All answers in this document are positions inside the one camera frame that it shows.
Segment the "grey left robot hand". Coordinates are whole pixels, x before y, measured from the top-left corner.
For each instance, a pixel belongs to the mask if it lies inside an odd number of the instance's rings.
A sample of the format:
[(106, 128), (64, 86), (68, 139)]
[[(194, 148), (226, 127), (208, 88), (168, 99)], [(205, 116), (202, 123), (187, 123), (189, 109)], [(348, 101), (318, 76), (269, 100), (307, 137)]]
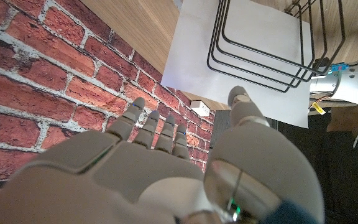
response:
[(313, 77), (310, 80), (310, 100), (317, 99), (319, 95), (332, 96), (338, 89), (340, 77), (338, 72)]

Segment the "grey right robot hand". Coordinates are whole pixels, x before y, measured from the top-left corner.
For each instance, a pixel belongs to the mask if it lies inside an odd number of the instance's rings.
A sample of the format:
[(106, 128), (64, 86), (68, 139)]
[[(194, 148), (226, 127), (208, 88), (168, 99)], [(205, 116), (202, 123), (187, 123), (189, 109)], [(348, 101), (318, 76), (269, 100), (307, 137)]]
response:
[(231, 127), (201, 170), (186, 129), (136, 99), (105, 131), (86, 131), (38, 155), (0, 191), (0, 223), (323, 223), (316, 172), (273, 129), (245, 89), (228, 96)]

